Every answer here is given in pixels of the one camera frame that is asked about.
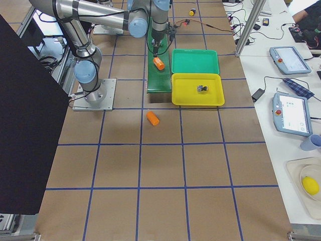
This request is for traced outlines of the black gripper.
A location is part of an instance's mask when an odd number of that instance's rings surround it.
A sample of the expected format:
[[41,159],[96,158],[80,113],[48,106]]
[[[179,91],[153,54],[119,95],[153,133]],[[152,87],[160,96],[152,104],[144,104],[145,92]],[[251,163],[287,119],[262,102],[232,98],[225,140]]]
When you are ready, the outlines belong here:
[[157,23],[155,21],[151,22],[151,36],[152,36],[152,46],[153,46],[153,56],[158,56],[159,46],[165,35],[170,37],[170,42],[172,42],[176,36],[176,25],[171,25],[170,22]]

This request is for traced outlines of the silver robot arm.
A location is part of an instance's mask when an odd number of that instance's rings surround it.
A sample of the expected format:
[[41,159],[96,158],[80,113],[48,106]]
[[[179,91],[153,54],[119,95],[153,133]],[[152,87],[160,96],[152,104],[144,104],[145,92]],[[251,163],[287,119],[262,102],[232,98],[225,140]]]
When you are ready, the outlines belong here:
[[167,55],[162,47],[166,35],[173,40],[175,32],[168,22],[171,1],[128,1],[127,9],[112,7],[111,1],[31,1],[40,12],[52,16],[61,25],[63,32],[76,50],[76,57],[93,61],[97,47],[85,33],[83,22],[103,25],[130,33],[135,38],[152,39],[148,50],[154,57]]

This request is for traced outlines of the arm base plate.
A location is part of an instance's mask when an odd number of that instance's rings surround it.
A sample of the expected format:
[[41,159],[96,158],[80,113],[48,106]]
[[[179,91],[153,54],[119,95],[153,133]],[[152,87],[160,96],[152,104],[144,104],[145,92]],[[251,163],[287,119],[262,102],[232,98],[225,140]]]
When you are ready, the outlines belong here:
[[105,25],[95,25],[93,34],[94,35],[123,35],[124,30],[108,27]]
[[79,95],[72,102],[74,111],[112,111],[116,89],[116,79],[99,79],[100,87],[95,92],[84,97],[84,92],[80,84],[77,91]]

